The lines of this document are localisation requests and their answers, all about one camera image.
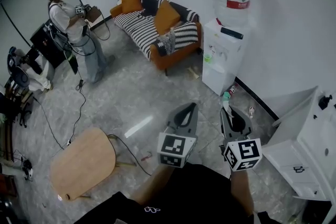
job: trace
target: office chair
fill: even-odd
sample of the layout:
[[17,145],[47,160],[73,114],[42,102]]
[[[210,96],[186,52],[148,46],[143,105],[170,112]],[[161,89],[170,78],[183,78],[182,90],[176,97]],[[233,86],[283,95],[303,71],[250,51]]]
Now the office chair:
[[[22,89],[26,89],[29,86],[29,76],[28,74],[19,66],[11,54],[7,56],[7,67],[10,76],[13,78],[14,82],[19,85]],[[10,100],[5,96],[0,96],[0,106],[3,112],[10,120],[15,121],[16,117],[20,115],[20,126],[27,128],[25,116],[31,114],[30,110],[26,110],[29,103],[27,102],[23,108],[21,108],[21,98],[15,97],[15,100]]]

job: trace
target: tiled floor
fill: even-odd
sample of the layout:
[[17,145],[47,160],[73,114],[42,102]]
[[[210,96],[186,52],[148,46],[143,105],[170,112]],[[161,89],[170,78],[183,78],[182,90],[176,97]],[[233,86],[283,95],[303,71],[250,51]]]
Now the tiled floor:
[[[106,133],[123,138],[140,159],[147,155],[147,151],[156,152],[158,133],[164,130],[168,112],[194,101],[199,108],[196,151],[204,165],[228,175],[229,168],[218,147],[223,140],[219,133],[220,98],[202,83],[202,77],[194,79],[187,71],[188,67],[192,67],[196,73],[202,74],[202,56],[192,54],[169,69],[169,76],[166,77],[146,60],[122,30],[112,21],[108,24],[111,38],[101,43],[106,56],[113,54],[116,60],[109,66],[102,81],[95,85],[84,85],[82,92],[87,102],[82,109],[75,136],[88,127],[99,127]],[[106,37],[106,27],[98,28],[97,34]],[[78,61],[85,78],[83,57],[78,57]],[[38,96],[51,128],[62,145],[72,135],[73,124],[83,102],[83,97],[75,90],[78,81],[79,77],[63,64],[56,70],[54,89]],[[245,113],[251,105],[256,108],[252,119],[253,137],[261,138],[263,144],[267,143],[275,131],[271,127],[272,118],[240,87],[230,102]],[[129,138],[124,137],[127,130],[148,116],[153,116],[149,124]],[[92,199],[59,201],[49,180],[50,162],[59,147],[37,103],[34,103],[28,128],[15,125],[13,136],[14,149],[20,150],[34,165],[33,182],[16,179],[23,210],[31,223],[73,223],[116,191],[130,195],[147,179],[139,167],[119,168],[117,173],[89,191]],[[120,143],[113,143],[120,153],[120,160],[130,161],[127,150]],[[158,163],[153,156],[142,165],[150,173]],[[292,215],[303,208],[305,202],[292,197],[293,190],[265,158],[248,174],[256,210],[266,210],[272,218],[287,223]]]

